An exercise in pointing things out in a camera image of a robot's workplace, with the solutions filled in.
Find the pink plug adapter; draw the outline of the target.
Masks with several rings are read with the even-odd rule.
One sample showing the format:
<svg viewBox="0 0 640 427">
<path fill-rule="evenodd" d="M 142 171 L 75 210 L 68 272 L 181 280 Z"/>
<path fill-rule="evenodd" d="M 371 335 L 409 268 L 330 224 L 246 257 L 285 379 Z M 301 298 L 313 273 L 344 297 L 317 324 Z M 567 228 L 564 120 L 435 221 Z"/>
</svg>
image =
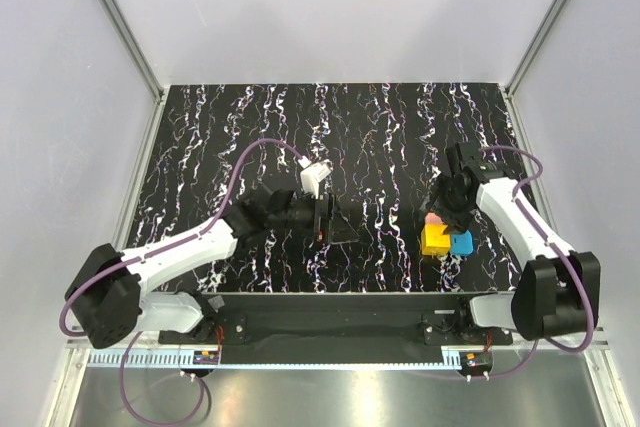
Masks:
<svg viewBox="0 0 640 427">
<path fill-rule="evenodd" d="M 444 225 L 445 222 L 435 213 L 429 212 L 425 216 L 425 223 L 427 225 Z"/>
</svg>

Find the blue folding extension socket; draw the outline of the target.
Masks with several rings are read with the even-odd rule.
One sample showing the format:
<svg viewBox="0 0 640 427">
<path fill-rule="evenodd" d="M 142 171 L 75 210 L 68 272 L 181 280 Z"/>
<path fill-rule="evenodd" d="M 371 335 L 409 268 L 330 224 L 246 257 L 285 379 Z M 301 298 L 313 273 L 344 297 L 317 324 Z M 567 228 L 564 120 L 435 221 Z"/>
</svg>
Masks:
<svg viewBox="0 0 640 427">
<path fill-rule="evenodd" d="M 474 252 L 473 236 L 470 231 L 450 235 L 450 253 L 455 256 L 468 257 Z"/>
</svg>

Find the yellow socket cube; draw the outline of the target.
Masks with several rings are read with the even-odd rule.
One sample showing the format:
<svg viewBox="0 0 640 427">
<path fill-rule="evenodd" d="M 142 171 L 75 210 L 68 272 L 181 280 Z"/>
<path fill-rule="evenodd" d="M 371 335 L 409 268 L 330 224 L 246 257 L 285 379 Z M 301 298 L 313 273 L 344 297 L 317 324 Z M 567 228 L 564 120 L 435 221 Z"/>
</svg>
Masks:
<svg viewBox="0 0 640 427">
<path fill-rule="evenodd" d="M 421 232 L 421 254 L 439 257 L 450 252 L 451 238 L 444 224 L 425 224 Z"/>
</svg>

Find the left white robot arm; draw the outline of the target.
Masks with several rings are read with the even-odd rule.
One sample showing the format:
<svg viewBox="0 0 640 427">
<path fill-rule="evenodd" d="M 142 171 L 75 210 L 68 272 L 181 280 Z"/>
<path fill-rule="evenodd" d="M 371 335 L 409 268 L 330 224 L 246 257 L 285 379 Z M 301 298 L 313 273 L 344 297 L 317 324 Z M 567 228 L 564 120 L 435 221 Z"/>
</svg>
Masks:
<svg viewBox="0 0 640 427">
<path fill-rule="evenodd" d="M 65 293 L 65 306 L 95 349 L 145 331 L 206 342 L 215 333 L 215 307 L 197 293 L 161 292 L 159 286 L 206 263 L 229 259 L 272 230 L 306 234 L 326 245 L 358 239 L 335 195 L 261 184 L 219 217 L 174 237 L 126 251 L 111 244 L 94 248 Z"/>
</svg>

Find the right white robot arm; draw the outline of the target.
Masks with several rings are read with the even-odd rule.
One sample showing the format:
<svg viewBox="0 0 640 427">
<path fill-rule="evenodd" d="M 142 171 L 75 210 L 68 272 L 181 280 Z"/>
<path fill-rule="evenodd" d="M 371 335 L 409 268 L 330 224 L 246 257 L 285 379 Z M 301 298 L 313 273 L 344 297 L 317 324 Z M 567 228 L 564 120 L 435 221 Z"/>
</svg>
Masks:
<svg viewBox="0 0 640 427">
<path fill-rule="evenodd" d="M 517 180 L 499 162 L 485 159 L 487 148 L 476 142 L 445 150 L 448 163 L 423 205 L 439 217 L 423 229 L 421 250 L 440 255 L 435 238 L 467 232 L 476 214 L 484 214 L 502 234 L 522 269 L 516 289 L 472 298 L 454 318 L 454 331 L 476 343 L 490 328 L 517 332 L 528 341 L 546 340 L 569 352 L 592 342 L 599 313 L 601 265 L 591 252 L 579 252 L 564 241 L 531 205 Z M 574 347 L 560 337 L 583 334 Z"/>
</svg>

